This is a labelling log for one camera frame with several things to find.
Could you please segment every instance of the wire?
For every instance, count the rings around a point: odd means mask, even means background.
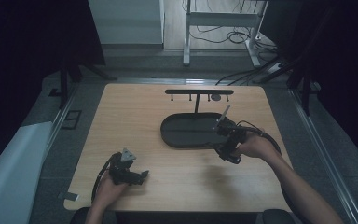
[[[257,7],[257,3],[258,1],[255,1],[255,8]],[[255,13],[255,8],[254,8],[254,13]]]
[[[260,48],[258,46],[255,46],[255,49],[264,50],[264,51],[271,52],[271,53],[278,53],[277,49]]]
[[[258,75],[258,74],[253,74],[252,76],[248,76],[248,78],[247,78],[246,80],[244,80],[244,81],[240,84],[240,86],[243,85],[243,84],[245,84],[245,83],[246,83],[247,86],[249,86],[249,82],[250,82],[251,80],[253,80],[255,77],[257,77],[257,75]]]
[[[238,0],[238,4],[234,7],[234,9],[232,10],[232,12],[235,11],[235,9],[240,5],[241,3],[241,0]],[[245,0],[242,1],[242,5],[241,5],[241,10],[240,12],[242,12],[243,10],[243,6],[244,6],[244,3],[245,3]],[[195,0],[194,2],[195,4],[195,10],[197,11],[197,0]],[[208,6],[208,9],[212,11],[211,7],[209,6],[209,0],[207,0],[207,6]],[[186,12],[186,8],[187,8],[187,2],[185,0],[182,1],[182,9],[184,10],[184,12]],[[211,28],[211,29],[208,29],[208,30],[201,30],[199,28],[199,26],[196,26],[197,27],[197,30],[204,34],[204,33],[208,33],[208,32],[211,32],[211,31],[214,31],[214,30],[217,30],[217,29],[220,29],[222,28],[223,26],[217,26],[217,27],[214,27],[214,28]],[[210,43],[215,43],[215,44],[220,44],[220,43],[223,43],[223,42],[226,42],[226,41],[230,41],[231,43],[233,44],[242,44],[244,43],[248,38],[250,38],[250,30],[248,28],[246,28],[246,31],[247,31],[247,34],[245,33],[245,30],[243,30],[244,32],[240,32],[238,31],[238,27],[234,27],[233,28],[233,31],[231,32],[228,32],[227,35],[226,35],[226,39],[224,40],[218,40],[218,41],[215,41],[215,40],[211,40],[211,39],[206,39],[206,38],[202,38],[202,37],[197,37],[197,36],[194,36],[193,34],[191,34],[190,32],[190,35],[191,37],[195,38],[195,39],[198,39],[198,40],[203,40],[203,41],[207,41],[207,42],[210,42]]]
[[[240,122],[237,123],[237,126],[240,125],[241,123],[247,123],[249,124],[250,126],[256,128],[257,130],[261,131],[259,128],[257,128],[253,123],[249,122],[249,121],[246,121],[246,120],[240,120]]]
[[[207,6],[208,9],[211,10],[211,12],[212,12],[212,9],[209,7],[209,0],[206,0],[206,6]]]
[[[253,71],[255,71],[255,69],[247,70],[247,71],[243,71],[243,72],[238,72],[238,73],[234,73],[234,74],[228,75],[228,76],[226,76],[226,77],[222,77],[222,78],[220,78],[220,79],[216,82],[216,84],[214,84],[214,85],[215,85],[215,86],[219,85],[219,83],[220,83],[221,81],[223,81],[224,79],[226,79],[226,78],[235,77],[235,76],[237,76],[237,75],[242,75],[242,74],[249,73],[249,72],[253,72]]]
[[[231,86],[232,84],[234,84],[234,83],[236,83],[236,82],[238,82],[238,81],[240,81],[240,80],[242,80],[242,79],[244,79],[244,78],[250,77],[251,75],[257,75],[257,74],[259,74],[259,73],[262,72],[264,69],[268,68],[272,63],[276,62],[278,59],[279,59],[278,56],[275,57],[274,59],[272,59],[272,60],[270,60],[269,62],[265,63],[263,66],[261,66],[261,67],[257,68],[256,70],[254,70],[254,72],[251,72],[250,74],[245,75],[245,76],[243,76],[243,77],[239,77],[239,78],[235,79],[234,81],[228,83],[228,86]],[[252,80],[253,78],[248,78],[248,79],[247,79],[246,81],[244,81],[244,82],[249,82],[249,81]]]
[[[257,49],[265,49],[265,50],[268,50],[268,51],[271,51],[271,52],[277,52],[278,51],[278,48],[273,47],[272,45],[262,44],[262,43],[257,42],[257,41],[255,42],[255,48],[257,48]]]
[[[251,7],[252,7],[252,2],[253,2],[253,1],[250,1],[250,2],[249,2],[249,7],[248,7],[248,10],[246,10],[246,12],[249,12],[249,10],[251,9]]]
[[[262,42],[260,42],[260,41],[256,41],[256,44],[257,44],[257,45],[265,45],[265,46],[268,46],[268,47],[277,48],[275,45],[265,44],[265,43],[262,43]]]
[[[261,56],[261,54],[263,54],[263,53],[275,54],[275,55],[278,54],[278,52],[271,52],[271,51],[258,52],[258,53],[257,53],[257,57],[260,58],[261,60],[263,60],[264,62],[268,62],[269,60],[267,60],[267,59],[263,58],[263,56]]]

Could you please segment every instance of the black cloth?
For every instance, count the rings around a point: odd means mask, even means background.
[[[87,0],[0,0],[0,154],[63,60],[104,64]]]
[[[312,65],[318,99],[358,147],[358,2],[342,1],[323,37]]]

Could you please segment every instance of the wooden table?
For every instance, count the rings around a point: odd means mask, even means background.
[[[165,94],[167,89],[233,90],[219,102],[201,95],[199,113],[223,113],[235,122],[245,119],[263,127],[289,161],[269,102],[260,87],[109,84],[89,130],[69,192],[76,202],[66,209],[90,206],[96,176],[110,156],[124,147],[137,159],[131,170],[149,170],[142,186],[130,186],[111,207],[116,211],[261,212],[290,211],[272,170],[260,159],[242,156],[238,165],[221,160],[213,149],[176,149],[161,139],[160,124],[171,114],[194,112],[195,96]]]

